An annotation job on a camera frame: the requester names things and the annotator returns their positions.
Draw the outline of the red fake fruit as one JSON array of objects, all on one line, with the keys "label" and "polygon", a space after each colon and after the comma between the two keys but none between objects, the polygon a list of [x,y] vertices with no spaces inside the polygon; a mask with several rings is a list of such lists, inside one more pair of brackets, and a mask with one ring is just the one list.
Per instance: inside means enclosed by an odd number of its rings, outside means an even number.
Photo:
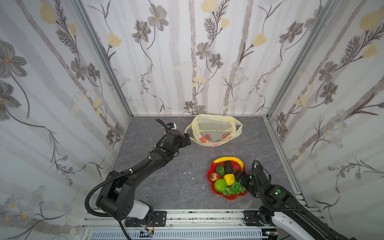
[{"label": "red fake fruit", "polygon": [[210,181],[211,182],[215,182],[215,181],[217,181],[218,179],[220,179],[221,177],[220,177],[220,175],[218,174],[218,173],[212,173],[212,174],[210,174],[209,175],[209,179],[210,179]]}]

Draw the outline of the red flower-shaped bowl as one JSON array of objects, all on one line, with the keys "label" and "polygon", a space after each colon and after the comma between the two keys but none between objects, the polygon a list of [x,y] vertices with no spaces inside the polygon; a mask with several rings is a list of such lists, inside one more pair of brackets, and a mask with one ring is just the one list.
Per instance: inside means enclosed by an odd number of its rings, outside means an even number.
[{"label": "red flower-shaped bowl", "polygon": [[238,178],[242,171],[246,173],[244,163],[240,159],[221,157],[211,163],[206,177],[214,194],[223,196],[229,201],[234,201],[248,193]]}]

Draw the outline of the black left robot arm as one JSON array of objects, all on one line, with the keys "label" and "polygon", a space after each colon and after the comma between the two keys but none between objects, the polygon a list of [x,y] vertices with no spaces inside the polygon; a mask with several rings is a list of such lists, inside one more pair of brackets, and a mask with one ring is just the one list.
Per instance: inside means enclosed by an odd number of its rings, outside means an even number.
[{"label": "black left robot arm", "polygon": [[137,219],[149,222],[153,218],[153,207],[136,200],[137,187],[155,171],[165,167],[179,152],[191,144],[190,135],[176,129],[168,130],[148,157],[134,167],[122,172],[110,172],[106,180],[96,189],[101,190],[96,207],[104,211],[103,217],[117,221]]}]

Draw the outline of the yellow fake lemon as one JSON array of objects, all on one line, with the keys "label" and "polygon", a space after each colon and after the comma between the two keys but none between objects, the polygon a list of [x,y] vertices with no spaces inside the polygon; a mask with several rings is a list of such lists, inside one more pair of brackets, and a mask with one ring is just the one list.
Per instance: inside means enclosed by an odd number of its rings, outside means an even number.
[{"label": "yellow fake lemon", "polygon": [[236,182],[236,178],[234,174],[224,175],[223,179],[225,180],[227,187],[232,186]]}]

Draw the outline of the yellow fake banana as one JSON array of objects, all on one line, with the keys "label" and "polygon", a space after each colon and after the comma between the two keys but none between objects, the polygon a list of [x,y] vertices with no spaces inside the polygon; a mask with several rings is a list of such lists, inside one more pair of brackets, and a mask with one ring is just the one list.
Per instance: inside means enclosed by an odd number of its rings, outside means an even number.
[{"label": "yellow fake banana", "polygon": [[241,170],[244,169],[244,163],[236,157],[221,157],[221,158],[214,160],[213,163],[217,164],[217,163],[221,163],[221,162],[225,162],[225,161],[233,161],[241,167]]}]

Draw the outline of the pale yellow plastic bag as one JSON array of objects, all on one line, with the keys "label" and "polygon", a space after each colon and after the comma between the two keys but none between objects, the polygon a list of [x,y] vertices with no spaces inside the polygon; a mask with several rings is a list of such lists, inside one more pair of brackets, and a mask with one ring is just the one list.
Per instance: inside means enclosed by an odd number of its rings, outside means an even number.
[{"label": "pale yellow plastic bag", "polygon": [[231,116],[200,114],[186,127],[192,142],[204,147],[223,145],[242,134],[243,124]]}]

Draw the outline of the green fake vegetable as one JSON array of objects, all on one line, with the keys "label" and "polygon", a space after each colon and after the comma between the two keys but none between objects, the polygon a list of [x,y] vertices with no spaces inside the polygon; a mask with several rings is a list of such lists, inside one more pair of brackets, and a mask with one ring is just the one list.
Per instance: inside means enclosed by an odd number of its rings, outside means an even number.
[{"label": "green fake vegetable", "polygon": [[220,176],[223,177],[225,175],[225,166],[224,165],[217,165],[216,166],[216,173]]}]

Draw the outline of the green fake grapes bunch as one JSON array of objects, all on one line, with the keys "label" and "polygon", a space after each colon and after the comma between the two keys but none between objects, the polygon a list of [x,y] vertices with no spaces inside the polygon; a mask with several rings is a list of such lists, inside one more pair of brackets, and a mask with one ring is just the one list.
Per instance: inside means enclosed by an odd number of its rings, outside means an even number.
[{"label": "green fake grapes bunch", "polygon": [[239,194],[245,193],[246,188],[243,187],[241,184],[234,182],[231,186],[226,187],[222,194],[224,196],[237,196]]}]

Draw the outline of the light green bumpy fake fruit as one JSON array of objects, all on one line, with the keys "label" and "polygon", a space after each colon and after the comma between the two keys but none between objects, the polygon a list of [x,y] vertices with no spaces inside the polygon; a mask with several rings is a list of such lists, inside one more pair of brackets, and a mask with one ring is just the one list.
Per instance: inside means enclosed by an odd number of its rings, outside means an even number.
[{"label": "light green bumpy fake fruit", "polygon": [[217,179],[214,182],[214,189],[218,193],[224,193],[227,188],[227,182],[224,179]]}]

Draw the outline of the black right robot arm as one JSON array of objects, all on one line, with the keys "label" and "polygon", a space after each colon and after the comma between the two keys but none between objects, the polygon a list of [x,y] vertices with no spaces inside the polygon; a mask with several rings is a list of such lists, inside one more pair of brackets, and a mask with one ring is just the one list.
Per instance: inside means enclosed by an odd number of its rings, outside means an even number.
[{"label": "black right robot arm", "polygon": [[240,171],[236,175],[236,182],[262,202],[257,211],[245,213],[247,226],[274,225],[297,240],[347,239],[312,214],[284,187],[272,184],[271,175],[264,170],[257,164],[251,173]]}]

